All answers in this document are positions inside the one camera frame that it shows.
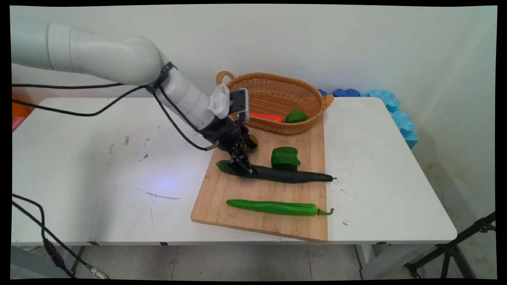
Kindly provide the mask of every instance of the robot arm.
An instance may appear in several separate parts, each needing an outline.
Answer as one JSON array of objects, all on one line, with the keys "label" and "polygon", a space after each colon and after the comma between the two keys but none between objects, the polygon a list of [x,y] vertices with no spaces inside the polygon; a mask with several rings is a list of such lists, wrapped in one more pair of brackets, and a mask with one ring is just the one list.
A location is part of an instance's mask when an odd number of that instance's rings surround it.
[{"label": "robot arm", "polygon": [[[11,58],[21,65],[89,74],[128,85],[152,83],[169,62],[143,37],[104,39],[68,25],[16,17],[11,19]],[[203,129],[212,122],[215,114],[208,110],[209,97],[176,68],[169,71],[169,80],[161,85],[194,126]],[[173,109],[159,90],[157,95]]]},{"label": "robot arm", "polygon": [[[166,56],[143,37],[104,39],[68,25],[17,17],[11,17],[11,59],[25,66],[89,74],[140,86],[158,80],[161,70],[169,63]],[[208,97],[177,68],[170,68],[167,77],[157,83],[190,123],[203,131],[205,139],[212,143],[219,141],[219,148],[231,154],[230,166],[237,173],[251,173],[244,145],[247,143],[250,148],[257,145],[249,139],[248,129],[242,125],[243,121],[248,121],[246,89],[230,93],[225,85],[219,85]],[[160,90],[154,91],[164,105],[180,116]],[[242,103],[229,108],[231,99]],[[228,117],[230,112],[236,111],[240,122]]]}]

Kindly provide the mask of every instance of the gray floor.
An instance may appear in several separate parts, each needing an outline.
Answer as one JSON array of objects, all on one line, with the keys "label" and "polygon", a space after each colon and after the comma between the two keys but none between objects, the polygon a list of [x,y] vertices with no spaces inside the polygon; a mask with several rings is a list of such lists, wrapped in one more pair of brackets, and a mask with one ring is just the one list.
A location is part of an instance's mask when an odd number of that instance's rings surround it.
[{"label": "gray floor", "polygon": [[[377,246],[377,254],[386,246]],[[48,259],[44,248],[31,251]],[[304,281],[361,280],[352,245],[185,245],[87,246],[83,260],[113,279]],[[443,259],[419,270],[423,278],[438,278]],[[95,278],[81,264],[77,278]],[[451,259],[449,278],[462,278]],[[11,270],[11,279],[27,278]],[[382,279],[410,279],[400,267]]]}]

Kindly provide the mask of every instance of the wicker basket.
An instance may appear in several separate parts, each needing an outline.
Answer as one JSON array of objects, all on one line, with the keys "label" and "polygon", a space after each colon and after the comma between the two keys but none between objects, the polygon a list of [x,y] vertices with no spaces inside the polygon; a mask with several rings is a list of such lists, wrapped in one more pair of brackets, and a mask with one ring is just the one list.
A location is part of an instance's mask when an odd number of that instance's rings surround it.
[{"label": "wicker basket", "polygon": [[[248,89],[250,112],[285,118],[298,109],[308,115],[307,121],[299,123],[280,123],[254,116],[250,116],[246,123],[281,134],[296,134],[309,129],[334,98],[332,94],[322,97],[315,87],[304,81],[269,73],[249,73],[235,78],[230,72],[222,71],[216,76],[217,85],[222,83],[225,75],[231,78],[226,84],[231,91]],[[238,116],[234,113],[231,118],[237,120]]]}]

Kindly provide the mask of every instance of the green bell pepper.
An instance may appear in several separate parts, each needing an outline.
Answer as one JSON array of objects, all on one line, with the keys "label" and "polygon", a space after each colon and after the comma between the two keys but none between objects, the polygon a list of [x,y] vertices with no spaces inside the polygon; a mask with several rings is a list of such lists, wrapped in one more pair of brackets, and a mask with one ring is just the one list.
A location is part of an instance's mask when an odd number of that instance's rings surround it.
[{"label": "green bell pepper", "polygon": [[299,123],[308,120],[308,115],[304,112],[294,109],[292,112],[285,118],[284,123]]},{"label": "green bell pepper", "polygon": [[271,153],[271,167],[282,170],[298,170],[298,150],[293,147],[273,149]]}]

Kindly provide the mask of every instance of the pepper stem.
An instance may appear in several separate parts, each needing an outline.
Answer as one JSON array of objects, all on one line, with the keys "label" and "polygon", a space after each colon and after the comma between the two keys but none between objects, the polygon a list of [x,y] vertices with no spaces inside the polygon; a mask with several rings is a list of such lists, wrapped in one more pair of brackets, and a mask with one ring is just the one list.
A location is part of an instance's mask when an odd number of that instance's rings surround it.
[{"label": "pepper stem", "polygon": [[331,208],[331,212],[329,212],[329,213],[325,212],[325,211],[323,211],[321,209],[317,209],[317,215],[331,215],[334,211],[335,211],[334,208]]}]

